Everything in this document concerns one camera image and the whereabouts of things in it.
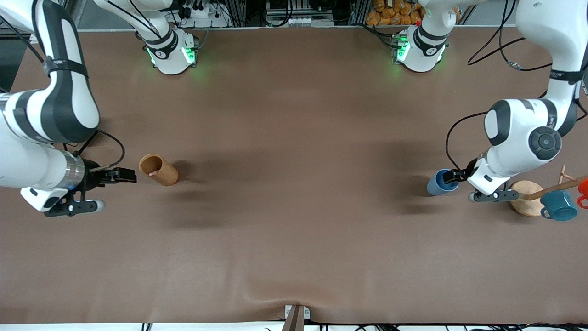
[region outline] wooden block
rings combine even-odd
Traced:
[[[541,209],[543,208],[543,204],[540,202],[540,200],[525,200],[522,197],[541,191],[543,187],[529,180],[521,180],[513,183],[510,186],[510,189],[519,192],[519,197],[521,197],[510,202],[517,213],[528,217],[541,216]]]

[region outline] brown table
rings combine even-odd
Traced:
[[[499,55],[467,67],[491,33],[456,29],[443,61],[415,74],[360,28],[213,31],[198,67],[172,77],[132,33],[82,34],[121,166],[159,153],[182,181],[138,174],[88,193],[104,212],[60,219],[0,190],[0,322],[272,320],[292,303],[329,323],[588,322],[585,211],[526,219],[468,202],[467,184],[426,196],[457,119],[546,88],[548,69],[516,72]],[[506,53],[549,60],[526,42]],[[47,82],[27,54],[14,90]],[[585,126],[520,178],[588,172]],[[465,166],[488,146],[479,117],[450,148]],[[107,138],[85,153],[118,155]]]

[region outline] blue cup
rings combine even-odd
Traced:
[[[541,216],[548,220],[569,221],[578,215],[578,209],[567,191],[547,192],[541,197],[541,203],[545,206],[541,209]]]
[[[443,174],[448,172],[449,169],[441,169],[437,171],[435,176],[431,177],[427,183],[427,192],[432,196],[440,196],[442,194],[455,191],[459,185],[458,182],[445,184],[443,181]]]

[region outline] wooden cup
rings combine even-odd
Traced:
[[[178,170],[158,154],[147,154],[139,161],[139,170],[163,186],[178,181]]]

